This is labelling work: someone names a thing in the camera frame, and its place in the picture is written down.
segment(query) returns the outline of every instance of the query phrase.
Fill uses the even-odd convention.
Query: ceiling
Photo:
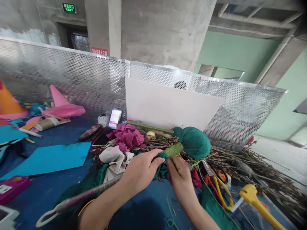
[[[307,37],[306,26],[302,26],[301,23],[304,16],[303,7],[299,3],[300,1],[290,0],[217,0],[208,30],[262,39],[280,39],[289,36],[289,33],[293,34],[295,28],[300,25],[294,36],[299,34],[298,39],[305,39]],[[219,12],[223,6],[226,9],[224,8],[222,16],[220,14],[221,17],[219,17]],[[286,26],[282,26],[283,21],[295,17],[297,18],[287,23]],[[270,24],[276,22],[278,26],[268,26],[267,23],[265,23],[266,25],[259,25],[259,22],[255,24],[255,21],[262,23],[263,19],[265,22],[269,20]]]

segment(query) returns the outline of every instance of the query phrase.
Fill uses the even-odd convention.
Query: pink power strip
[[[0,184],[0,205],[5,205],[31,185],[27,177],[13,176]]]

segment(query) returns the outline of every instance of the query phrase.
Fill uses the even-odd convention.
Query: orange traffic cone
[[[0,81],[0,118],[18,119],[26,117],[28,110],[23,109],[16,98],[9,92],[2,81]]]

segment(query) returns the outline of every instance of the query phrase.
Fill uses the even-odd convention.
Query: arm
[[[198,202],[189,168],[177,157],[166,161],[169,181],[195,229],[220,229]]]
[[[144,190],[154,178],[163,158],[153,158],[162,152],[154,149],[141,153],[130,161],[122,179],[90,203],[79,216],[79,230],[105,229],[114,213],[134,195]]]

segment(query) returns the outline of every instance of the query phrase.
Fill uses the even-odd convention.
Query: yellow glue gun
[[[257,189],[255,185],[252,184],[244,186],[244,188],[240,191],[240,196],[244,197],[245,202],[252,204],[275,230],[285,230],[286,228],[284,228],[263,206],[256,194]]]

